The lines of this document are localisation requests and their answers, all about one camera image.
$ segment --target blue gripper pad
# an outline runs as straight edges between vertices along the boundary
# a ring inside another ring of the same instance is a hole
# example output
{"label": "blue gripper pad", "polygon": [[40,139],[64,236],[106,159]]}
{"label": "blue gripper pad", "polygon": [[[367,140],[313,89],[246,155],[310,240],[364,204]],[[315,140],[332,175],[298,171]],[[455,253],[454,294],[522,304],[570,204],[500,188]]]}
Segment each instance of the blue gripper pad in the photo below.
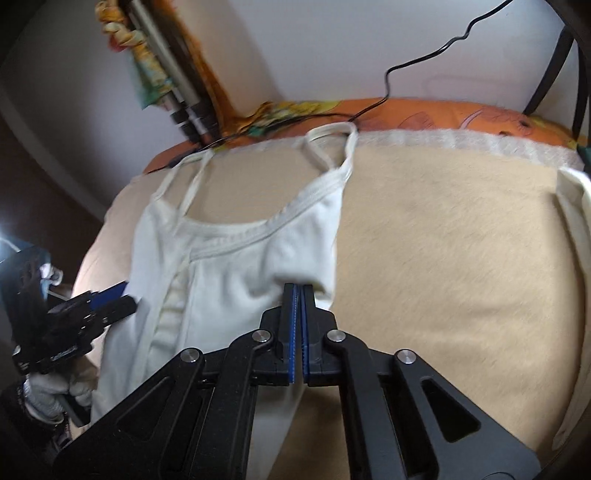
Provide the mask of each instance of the blue gripper pad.
{"label": "blue gripper pad", "polygon": [[300,286],[293,285],[293,295],[290,305],[290,358],[289,358],[289,377],[290,383],[296,381],[296,330],[298,318],[298,306],[300,304]]}
{"label": "blue gripper pad", "polygon": [[97,308],[106,305],[110,301],[121,298],[121,295],[123,295],[126,286],[127,282],[123,281],[121,283],[118,283],[117,285],[113,285],[112,287],[107,288],[106,290],[93,293],[90,297],[90,309],[96,310]]}
{"label": "blue gripper pad", "polygon": [[301,325],[301,364],[304,375],[304,383],[308,383],[310,373],[310,355],[308,352],[308,317],[306,312],[306,302],[304,301],[304,287],[300,289],[300,325]]}

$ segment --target beige blanket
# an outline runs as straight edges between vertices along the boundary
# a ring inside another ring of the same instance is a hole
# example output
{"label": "beige blanket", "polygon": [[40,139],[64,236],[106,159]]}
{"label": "beige blanket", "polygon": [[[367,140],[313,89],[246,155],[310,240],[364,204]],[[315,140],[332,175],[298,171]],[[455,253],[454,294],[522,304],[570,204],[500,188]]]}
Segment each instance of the beige blanket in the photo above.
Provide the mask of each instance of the beige blanket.
{"label": "beige blanket", "polygon": [[[171,202],[192,168],[184,168]],[[285,145],[219,155],[189,215],[263,219],[315,175]],[[117,197],[76,293],[126,279],[135,224],[163,176],[139,177]],[[569,403],[584,318],[555,182],[554,169],[519,158],[358,147],[333,306],[341,329],[385,352],[415,350],[542,460]],[[272,478],[348,478],[334,389],[307,390]]]}

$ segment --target white wall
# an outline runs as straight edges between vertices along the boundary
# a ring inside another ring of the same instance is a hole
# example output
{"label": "white wall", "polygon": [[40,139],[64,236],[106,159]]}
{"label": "white wall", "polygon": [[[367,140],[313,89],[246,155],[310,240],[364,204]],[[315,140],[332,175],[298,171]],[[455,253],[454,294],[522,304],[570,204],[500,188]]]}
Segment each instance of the white wall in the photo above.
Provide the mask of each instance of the white wall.
{"label": "white wall", "polygon": [[[281,98],[381,96],[383,71],[462,34],[501,0],[176,0],[239,110]],[[126,58],[108,50],[95,0],[48,0],[0,71],[40,143],[107,205],[156,153],[183,139],[140,110]],[[544,0],[515,0],[442,56],[392,75],[392,94],[523,110],[562,22]],[[540,113],[570,125],[571,55]]]}
{"label": "white wall", "polygon": [[[367,98],[384,94],[389,66],[429,53],[464,33],[469,21],[501,0],[176,0],[211,62],[236,43],[218,18],[242,22],[286,99]],[[562,21],[544,0],[515,0],[478,23],[444,55],[391,75],[392,95],[469,100],[521,111],[540,81]],[[570,126],[576,98],[576,52],[539,113]],[[216,66],[232,100],[244,100],[229,61]]]}
{"label": "white wall", "polygon": [[126,54],[108,49],[95,3],[48,0],[2,65],[0,86],[47,154],[108,206],[153,156],[184,137],[167,112],[142,111]]}

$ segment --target black cable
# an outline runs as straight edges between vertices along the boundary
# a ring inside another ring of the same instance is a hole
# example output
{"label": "black cable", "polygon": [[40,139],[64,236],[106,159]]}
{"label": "black cable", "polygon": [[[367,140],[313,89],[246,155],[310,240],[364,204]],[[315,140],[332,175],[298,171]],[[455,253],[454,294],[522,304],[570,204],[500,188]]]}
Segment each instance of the black cable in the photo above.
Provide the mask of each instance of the black cable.
{"label": "black cable", "polygon": [[371,105],[369,105],[368,107],[360,110],[359,112],[357,112],[356,114],[354,114],[351,118],[349,118],[349,121],[352,122],[355,119],[359,118],[361,115],[366,114],[367,112],[369,112],[370,110],[373,110],[374,108],[382,105],[384,102],[386,102],[386,100],[388,100],[390,98],[390,82],[388,80],[388,76],[396,71],[396,70],[401,70],[404,69],[406,67],[410,67],[411,65],[416,65],[417,63],[421,63],[422,61],[426,61],[426,60],[430,60],[433,59],[439,55],[441,55],[443,52],[445,52],[449,47],[451,47],[455,42],[457,42],[458,40],[465,40],[468,38],[468,35],[470,35],[470,30],[472,30],[472,27],[474,25],[476,25],[479,21],[481,20],[485,20],[489,17],[492,17],[494,14],[496,14],[497,12],[503,10],[507,5],[509,5],[513,0],[505,0],[503,3],[501,3],[498,7],[493,8],[491,11],[485,13],[484,15],[481,15],[479,17],[476,17],[475,19],[473,19],[467,26],[466,32],[461,36],[461,37],[453,37],[451,40],[449,40],[444,46],[442,46],[441,48],[438,48],[437,50],[424,55],[422,57],[419,57],[417,59],[414,60],[410,60],[408,62],[405,63],[401,63],[399,65],[395,65],[394,67],[390,67],[388,70],[386,70],[386,73],[384,74],[384,83],[386,85],[386,95],[384,95],[384,97],[380,100],[378,100],[375,103],[372,103]]}
{"label": "black cable", "polygon": [[[329,113],[310,113],[308,115],[291,116],[291,117],[285,118],[283,120],[277,120],[275,122],[271,122],[269,125],[264,127],[264,132],[265,132],[265,135],[267,135],[267,133],[269,133],[273,130],[276,130],[278,128],[281,128],[284,125],[297,124],[297,123],[303,122],[305,120],[309,120],[310,118],[327,117],[327,116],[344,116],[344,117],[347,117],[347,119],[349,119],[351,117],[351,114],[350,113],[329,112]],[[245,135],[248,135],[250,127],[252,127],[257,121],[258,120],[255,120],[253,123],[243,127],[238,133],[219,138],[218,140],[211,142],[209,145],[205,145],[205,147],[195,149],[195,151],[191,152],[191,153],[201,152],[202,150],[207,150],[208,148],[213,148],[213,147],[217,146],[218,144],[223,143],[227,140],[233,140],[238,137],[244,137]]]}
{"label": "black cable", "polygon": [[[389,76],[392,72],[395,72],[396,70],[401,70],[404,69],[406,67],[410,67],[411,65],[416,65],[417,63],[421,63],[423,61],[426,60],[430,60],[433,59],[439,55],[441,55],[443,52],[445,52],[449,47],[451,47],[455,42],[457,42],[458,40],[465,40],[468,38],[468,35],[470,35],[470,31],[472,30],[472,27],[474,25],[476,25],[479,21],[485,20],[489,17],[492,17],[493,15],[495,15],[496,13],[498,13],[499,11],[503,10],[507,5],[509,5],[513,0],[505,0],[503,3],[501,3],[500,5],[498,5],[497,7],[493,8],[492,10],[490,10],[489,12],[474,18],[467,26],[466,31],[464,32],[464,34],[461,37],[453,37],[452,39],[450,39],[444,46],[438,48],[437,50],[427,54],[427,55],[423,55],[422,57],[419,57],[417,59],[414,60],[410,60],[407,61],[405,63],[401,63],[399,65],[395,65],[393,67],[390,67],[388,70],[386,70],[386,72],[384,73],[384,83],[386,86],[386,95],[384,95],[383,98],[381,98],[380,100],[378,100],[375,103],[372,103],[371,105],[363,108],[362,110],[360,110],[359,112],[357,112],[354,115],[351,115],[349,113],[310,113],[308,115],[299,115],[299,116],[292,116],[290,118],[285,118],[283,120],[278,120],[276,122],[272,122],[269,125],[267,125],[264,128],[265,134],[267,132],[270,131],[274,131],[278,128],[281,128],[284,125],[291,125],[291,124],[296,124],[296,123],[300,123],[300,122],[304,122],[306,120],[309,120],[310,118],[314,118],[314,117],[330,117],[330,116],[345,116],[348,118],[349,122],[355,122],[355,120],[357,120],[360,116],[366,114],[367,112],[369,112],[370,110],[373,110],[376,107],[379,107],[380,105],[382,105],[383,103],[385,103],[389,98],[390,98],[390,81],[389,81]],[[250,127],[252,127],[254,124],[256,123],[256,121],[254,121],[253,123],[243,127],[238,133],[232,134],[232,135],[227,135],[225,137],[219,138],[216,141],[211,142],[209,145],[206,145],[205,147],[201,147],[201,148],[196,148],[194,150],[191,150],[189,152],[185,152],[182,155],[178,155],[178,157],[175,157],[174,159],[172,159],[167,165],[166,167],[162,167],[162,168],[172,168],[174,167],[183,157],[185,157],[186,155],[192,154],[192,153],[197,153],[197,152],[201,152],[203,150],[207,150],[208,148],[213,148],[217,145],[219,145],[220,143],[224,143],[228,140],[233,140],[234,138],[238,138],[238,137],[243,137],[245,135],[248,135],[249,133],[249,129]]]}

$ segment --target spaghetti strap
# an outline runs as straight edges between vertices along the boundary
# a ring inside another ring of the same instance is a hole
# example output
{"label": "spaghetti strap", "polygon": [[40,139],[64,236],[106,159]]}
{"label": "spaghetti strap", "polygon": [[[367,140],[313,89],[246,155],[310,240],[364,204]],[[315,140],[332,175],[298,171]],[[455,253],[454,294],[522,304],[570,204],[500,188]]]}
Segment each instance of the spaghetti strap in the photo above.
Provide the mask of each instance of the spaghetti strap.
{"label": "spaghetti strap", "polygon": [[182,207],[184,206],[185,201],[187,200],[187,195],[189,195],[189,191],[191,190],[192,187],[194,187],[194,184],[197,184],[197,187],[196,187],[195,191],[193,192],[192,198],[189,201],[189,206],[190,206],[190,202],[193,201],[193,198],[195,197],[195,195],[197,193],[197,189],[199,188],[199,182],[200,182],[201,177],[203,176],[203,173],[202,173],[203,172],[203,169],[209,163],[209,160],[211,160],[212,157],[213,157],[213,151],[211,149],[204,150],[202,152],[192,153],[192,154],[187,155],[186,157],[184,157],[164,177],[164,180],[160,184],[160,187],[158,187],[158,190],[156,190],[156,193],[154,193],[153,199],[159,199],[159,198],[162,197],[162,195],[164,195],[166,193],[166,191],[170,187],[170,184],[176,178],[179,169],[181,169],[181,167],[183,165],[186,165],[186,164],[191,163],[191,162],[194,162],[194,161],[201,160],[202,162],[201,162],[201,165],[199,165],[199,170],[195,174],[195,177],[193,178],[193,181],[191,182],[191,186],[189,187],[189,189],[188,189],[188,191],[187,191],[187,193],[185,195],[185,198],[183,199],[183,202],[181,203],[180,210],[183,209]]}
{"label": "spaghetti strap", "polygon": [[353,170],[352,157],[355,150],[355,145],[359,134],[357,133],[357,127],[351,122],[338,122],[335,124],[323,125],[321,127],[313,128],[304,137],[304,147],[312,159],[318,164],[324,171],[335,170],[337,165],[318,145],[314,143],[319,138],[326,137],[332,134],[346,134],[347,140],[345,143],[345,160],[340,166],[346,179],[349,178]]}

